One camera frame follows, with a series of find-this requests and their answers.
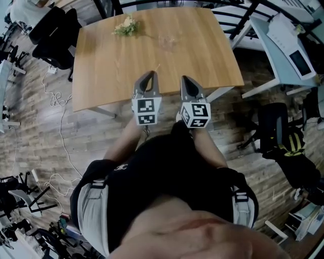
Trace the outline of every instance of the person's arm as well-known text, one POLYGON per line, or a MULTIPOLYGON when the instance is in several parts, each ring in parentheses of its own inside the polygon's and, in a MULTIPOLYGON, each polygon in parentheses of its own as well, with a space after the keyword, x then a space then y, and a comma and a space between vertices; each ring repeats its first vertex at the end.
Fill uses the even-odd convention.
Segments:
POLYGON ((143 129, 143 126, 138 126, 136 124, 136 119, 133 116, 126 128, 123 130, 121 136, 106 152, 104 159, 109 159, 119 163, 125 162, 135 152, 143 129))
POLYGON ((205 128, 195 128, 191 131, 197 152, 208 164, 216 167, 228 167, 223 154, 216 147, 213 139, 205 128))
POLYGON ((42 8, 48 3, 48 1, 49 0, 39 0, 36 6, 42 8))

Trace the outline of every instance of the yellow stripe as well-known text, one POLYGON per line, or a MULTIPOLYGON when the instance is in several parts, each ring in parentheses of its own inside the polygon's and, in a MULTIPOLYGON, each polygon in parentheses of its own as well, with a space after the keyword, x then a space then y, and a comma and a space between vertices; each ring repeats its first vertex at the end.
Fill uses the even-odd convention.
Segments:
POLYGON ((302 148, 302 145, 300 143, 300 139, 299 139, 299 136, 296 132, 294 132, 295 134, 295 137, 296 137, 296 140, 297 140, 297 150, 300 150, 302 148))
POLYGON ((292 146, 292 151, 295 152, 296 148, 295 148, 294 141, 293 141, 293 138, 291 135, 289 135, 289 140, 290 140, 290 145, 292 146))

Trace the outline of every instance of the white table leg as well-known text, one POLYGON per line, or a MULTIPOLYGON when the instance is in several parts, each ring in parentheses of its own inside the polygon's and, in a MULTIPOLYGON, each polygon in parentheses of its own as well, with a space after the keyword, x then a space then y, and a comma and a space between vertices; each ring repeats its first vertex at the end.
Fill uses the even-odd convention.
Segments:
POLYGON ((265 84, 263 84, 263 85, 261 85, 261 86, 259 86, 257 88, 254 88, 254 89, 246 92, 245 94, 242 94, 242 98, 244 99, 244 98, 250 97, 252 95, 256 95, 256 94, 258 94, 260 92, 263 92, 264 90, 268 90, 268 89, 270 89, 272 87, 275 87, 279 83, 280 83, 279 80, 277 78, 275 78, 275 79, 273 79, 273 80, 271 80, 271 81, 269 81, 269 82, 267 82, 267 83, 265 83, 265 84))
POLYGON ((211 103, 213 100, 217 99, 218 97, 220 97, 224 93, 228 92, 232 88, 234 88, 234 87, 219 87, 218 89, 216 89, 210 95, 207 96, 207 98, 206 98, 207 102, 211 103))
POLYGON ((13 122, 13 121, 2 121, 0 122, 2 125, 7 126, 20 126, 20 122, 13 122))
POLYGON ((296 94, 296 93, 299 93, 299 92, 302 92, 302 91, 305 91, 305 90, 308 90, 311 88, 313 88, 313 87, 300 87, 300 88, 286 92, 286 95, 293 95, 293 94, 296 94))
POLYGON ((245 37, 245 35, 248 34, 251 27, 252 27, 252 25, 251 25, 250 21, 247 21, 246 24, 244 25, 243 29, 241 30, 241 32, 238 34, 238 36, 236 36, 233 39, 233 41, 231 42, 232 50, 234 50, 237 47, 237 45, 240 43, 240 41, 245 37))
POLYGON ((12 69, 16 70, 17 72, 19 73, 22 73, 22 74, 26 74, 26 71, 25 70, 22 70, 20 69, 19 67, 16 67, 16 66, 12 66, 12 69))
POLYGON ((101 114, 104 114, 104 115, 108 115, 108 116, 110 116, 112 118, 116 118, 117 117, 117 114, 112 113, 112 112, 107 111, 107 110, 104 110, 104 109, 101 109, 99 107, 89 108, 88 110, 91 110, 91 111, 94 111, 94 112, 98 112, 98 113, 101 113, 101 114))

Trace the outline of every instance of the person in white shirt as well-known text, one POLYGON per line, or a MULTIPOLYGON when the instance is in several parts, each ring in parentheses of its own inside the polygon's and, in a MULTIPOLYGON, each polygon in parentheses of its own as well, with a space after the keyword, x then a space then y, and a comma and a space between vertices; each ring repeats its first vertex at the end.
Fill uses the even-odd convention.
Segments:
POLYGON ((23 22, 34 28, 36 24, 51 10, 45 6, 48 0, 13 0, 10 8, 12 22, 23 22))

